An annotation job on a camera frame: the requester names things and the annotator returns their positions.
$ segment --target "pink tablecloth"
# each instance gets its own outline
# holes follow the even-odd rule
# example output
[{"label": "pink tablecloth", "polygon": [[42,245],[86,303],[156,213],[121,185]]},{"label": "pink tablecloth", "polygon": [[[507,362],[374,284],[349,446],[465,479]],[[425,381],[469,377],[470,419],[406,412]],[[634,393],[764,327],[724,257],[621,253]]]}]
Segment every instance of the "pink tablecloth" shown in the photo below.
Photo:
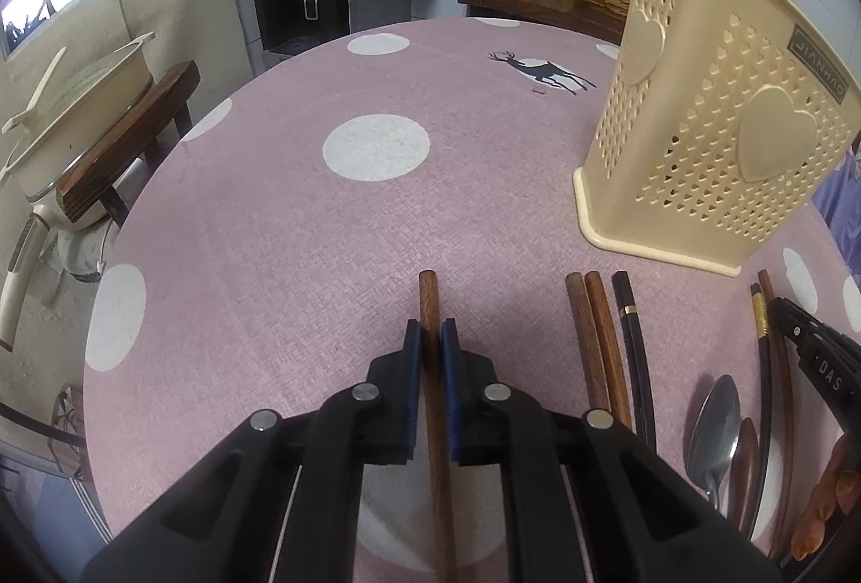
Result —
[{"label": "pink tablecloth", "polygon": [[[735,377],[759,424],[748,287],[761,266],[778,294],[858,335],[847,270],[812,206],[737,279],[585,242],[571,173],[604,104],[612,47],[474,18],[367,32],[378,34],[326,44],[240,89],[132,209],[98,292],[85,376],[90,460],[114,530],[251,411],[309,411],[363,379],[418,315],[422,269],[436,270],[467,349],[573,414],[587,400],[563,278],[597,269],[609,284],[629,270],[658,450],[679,472],[690,414],[718,375]],[[798,386],[796,485],[808,493],[838,432]],[[410,467],[365,474],[358,581],[432,578],[421,452]],[[502,580],[495,467],[457,470],[455,511],[462,563]]]}]

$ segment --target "plastic storage basket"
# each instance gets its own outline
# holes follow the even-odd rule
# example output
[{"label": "plastic storage basket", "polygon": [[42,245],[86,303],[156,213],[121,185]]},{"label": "plastic storage basket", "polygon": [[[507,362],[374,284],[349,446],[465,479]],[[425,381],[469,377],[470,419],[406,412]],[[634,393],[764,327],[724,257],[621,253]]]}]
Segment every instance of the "plastic storage basket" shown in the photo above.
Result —
[{"label": "plastic storage basket", "polygon": [[580,230],[735,276],[859,129],[858,83],[789,0],[631,0]]}]

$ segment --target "wooden shelf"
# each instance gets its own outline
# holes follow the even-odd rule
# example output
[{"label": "wooden shelf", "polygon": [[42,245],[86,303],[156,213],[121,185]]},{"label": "wooden shelf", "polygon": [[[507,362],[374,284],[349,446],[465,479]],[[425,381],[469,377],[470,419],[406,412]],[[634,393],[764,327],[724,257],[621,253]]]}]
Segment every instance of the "wooden shelf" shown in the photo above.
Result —
[{"label": "wooden shelf", "polygon": [[526,19],[538,24],[579,31],[591,37],[621,44],[625,29],[624,19],[601,12],[594,5],[580,0],[457,0],[469,5],[472,16],[482,16],[490,10],[511,18]]}]

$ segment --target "blue cloth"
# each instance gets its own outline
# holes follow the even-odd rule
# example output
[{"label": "blue cloth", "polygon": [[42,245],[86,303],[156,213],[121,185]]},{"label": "blue cloth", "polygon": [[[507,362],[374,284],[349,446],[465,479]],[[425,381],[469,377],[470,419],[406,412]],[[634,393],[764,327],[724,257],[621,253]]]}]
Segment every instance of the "blue cloth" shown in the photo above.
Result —
[{"label": "blue cloth", "polygon": [[852,277],[861,283],[861,160],[851,150],[828,174],[812,201],[828,224]]}]

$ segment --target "deer print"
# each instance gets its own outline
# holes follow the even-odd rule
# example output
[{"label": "deer print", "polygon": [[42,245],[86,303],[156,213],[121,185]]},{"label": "deer print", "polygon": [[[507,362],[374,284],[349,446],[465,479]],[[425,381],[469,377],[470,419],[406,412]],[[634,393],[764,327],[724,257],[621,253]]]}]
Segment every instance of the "deer print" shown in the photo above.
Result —
[{"label": "deer print", "polygon": [[588,90],[587,85],[591,85],[595,87],[595,84],[591,81],[588,81],[586,78],[580,77],[579,75],[575,75],[569,70],[565,70],[565,68],[561,68],[556,64],[551,64],[550,61],[544,61],[542,64],[537,65],[527,65],[522,61],[518,61],[515,58],[515,55],[509,51],[504,51],[502,57],[496,55],[495,53],[488,54],[488,57],[492,61],[500,61],[504,64],[509,64],[511,68],[515,68],[515,70],[519,70],[521,73],[526,75],[527,77],[531,77],[535,82],[542,82],[545,85],[550,85],[550,87],[557,87],[558,89],[563,89],[569,91],[571,94],[577,94],[575,90],[571,89],[568,85],[565,84],[564,80],[571,80],[577,83],[581,89]]}]

